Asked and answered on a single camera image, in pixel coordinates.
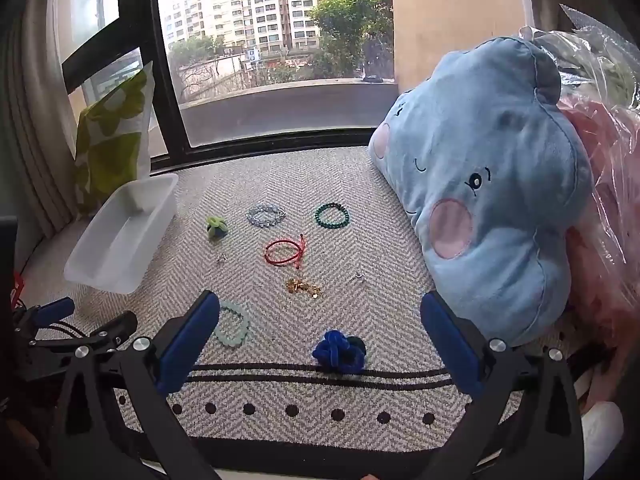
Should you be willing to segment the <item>gold chain jewelry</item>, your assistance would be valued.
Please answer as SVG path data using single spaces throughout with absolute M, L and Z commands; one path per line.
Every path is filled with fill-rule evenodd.
M 311 298 L 317 299 L 321 295 L 321 288 L 317 285 L 309 284 L 299 278 L 289 278 L 285 282 L 286 290 L 290 294 L 295 294 L 296 292 L 306 292 Z

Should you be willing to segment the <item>red object at edge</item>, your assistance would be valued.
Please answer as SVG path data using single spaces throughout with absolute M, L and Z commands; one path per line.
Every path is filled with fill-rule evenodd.
M 21 294 L 24 289 L 24 280 L 18 272 L 13 272 L 13 288 L 11 292 L 11 310 L 15 310 L 21 301 Z

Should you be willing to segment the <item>white plastic tray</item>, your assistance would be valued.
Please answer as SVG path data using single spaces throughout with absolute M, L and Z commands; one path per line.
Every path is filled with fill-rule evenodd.
M 92 218 L 70 253 L 66 281 L 129 295 L 142 278 L 177 212 L 176 174 L 122 185 Z

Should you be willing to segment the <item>white bedding edge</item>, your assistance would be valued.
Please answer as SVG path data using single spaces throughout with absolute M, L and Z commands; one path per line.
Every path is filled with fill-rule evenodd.
M 603 466 L 623 435 L 623 415 L 613 402 L 598 402 L 582 416 L 585 479 L 590 479 Z

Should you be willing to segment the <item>green white patterned pillow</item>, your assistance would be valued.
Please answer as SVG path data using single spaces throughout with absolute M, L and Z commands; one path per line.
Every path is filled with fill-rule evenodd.
M 81 216 L 95 214 L 122 185 L 149 177 L 154 89 L 148 63 L 80 113 L 74 179 Z

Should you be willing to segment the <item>beige curtain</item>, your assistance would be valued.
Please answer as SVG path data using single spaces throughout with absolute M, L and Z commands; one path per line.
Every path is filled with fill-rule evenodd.
M 47 238 L 78 213 L 76 122 L 55 32 L 55 0 L 26 0 L 1 36 L 1 132 L 17 181 Z

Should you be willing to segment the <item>blue cloud plush pillow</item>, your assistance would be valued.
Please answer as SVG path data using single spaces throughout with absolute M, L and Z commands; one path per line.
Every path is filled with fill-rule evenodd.
M 446 54 L 398 96 L 368 145 L 439 295 L 486 338 L 512 346 L 539 338 L 563 313 L 566 232 L 593 188 L 560 96 L 546 52 L 492 38 Z

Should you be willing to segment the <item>clear plastic bag pink contents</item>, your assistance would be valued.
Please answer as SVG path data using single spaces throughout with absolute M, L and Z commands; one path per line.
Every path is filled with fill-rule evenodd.
M 570 305 L 612 356 L 590 377 L 586 405 L 613 399 L 639 347 L 639 49 L 570 6 L 569 32 L 526 26 L 523 38 L 551 56 L 559 108 L 588 154 L 593 189 L 567 235 Z

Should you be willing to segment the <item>black window frame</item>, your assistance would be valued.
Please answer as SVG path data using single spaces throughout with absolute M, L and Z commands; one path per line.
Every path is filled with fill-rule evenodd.
M 156 170 L 367 142 L 396 98 L 393 0 L 51 0 L 75 112 L 144 66 Z

